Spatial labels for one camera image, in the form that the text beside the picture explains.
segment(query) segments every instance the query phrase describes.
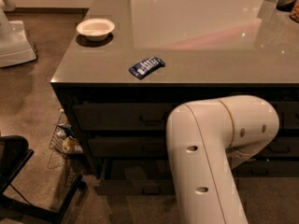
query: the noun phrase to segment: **screw hole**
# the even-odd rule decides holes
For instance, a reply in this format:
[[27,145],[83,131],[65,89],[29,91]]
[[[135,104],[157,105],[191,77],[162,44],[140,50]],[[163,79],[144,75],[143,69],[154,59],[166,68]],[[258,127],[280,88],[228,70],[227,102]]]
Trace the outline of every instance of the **screw hole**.
[[193,153],[198,149],[198,146],[189,146],[187,147],[187,153]]
[[240,132],[240,136],[241,136],[241,138],[244,137],[244,135],[245,135],[245,129],[242,128],[242,129],[241,129],[241,132]]
[[266,129],[267,129],[267,126],[264,124],[262,127],[262,132],[265,133]]
[[205,194],[208,192],[208,188],[207,187],[199,187],[195,190],[196,194]]

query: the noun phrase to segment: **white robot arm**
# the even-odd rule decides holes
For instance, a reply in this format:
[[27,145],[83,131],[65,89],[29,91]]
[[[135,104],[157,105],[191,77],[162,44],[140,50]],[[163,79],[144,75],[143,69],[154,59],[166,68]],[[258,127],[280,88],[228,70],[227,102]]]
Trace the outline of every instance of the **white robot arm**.
[[183,224],[248,223],[231,168],[277,135],[275,109],[255,96],[190,102],[170,114],[166,143]]
[[22,21],[8,21],[4,11],[15,9],[14,0],[0,0],[0,67],[36,59]]
[[4,11],[12,11],[16,7],[16,3],[14,0],[0,0],[0,7]]

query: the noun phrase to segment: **gray tabletop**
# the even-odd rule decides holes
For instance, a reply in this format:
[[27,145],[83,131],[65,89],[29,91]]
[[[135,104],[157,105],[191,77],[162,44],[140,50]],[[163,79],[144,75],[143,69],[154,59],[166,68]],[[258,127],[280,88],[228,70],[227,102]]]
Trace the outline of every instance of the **gray tabletop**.
[[[299,23],[267,0],[94,0],[90,18],[116,28],[99,43],[76,34],[53,84],[299,86]],[[128,72],[150,56],[165,67]]]

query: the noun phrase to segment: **small bowl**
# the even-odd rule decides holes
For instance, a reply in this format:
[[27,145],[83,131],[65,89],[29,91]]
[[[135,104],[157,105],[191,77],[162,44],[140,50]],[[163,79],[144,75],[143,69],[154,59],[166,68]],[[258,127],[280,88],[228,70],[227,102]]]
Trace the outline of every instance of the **small bowl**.
[[77,26],[77,32],[90,41],[102,41],[114,28],[114,23],[107,19],[88,19]]

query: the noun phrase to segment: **blue wrapper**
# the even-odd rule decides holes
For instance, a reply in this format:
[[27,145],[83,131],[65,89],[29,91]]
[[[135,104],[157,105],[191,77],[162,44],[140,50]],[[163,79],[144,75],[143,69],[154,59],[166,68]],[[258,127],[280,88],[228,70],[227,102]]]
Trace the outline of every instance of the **blue wrapper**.
[[129,72],[131,72],[137,78],[142,79],[162,66],[165,66],[165,62],[160,58],[149,57],[148,59],[145,59],[140,63],[136,63],[135,65],[130,67]]

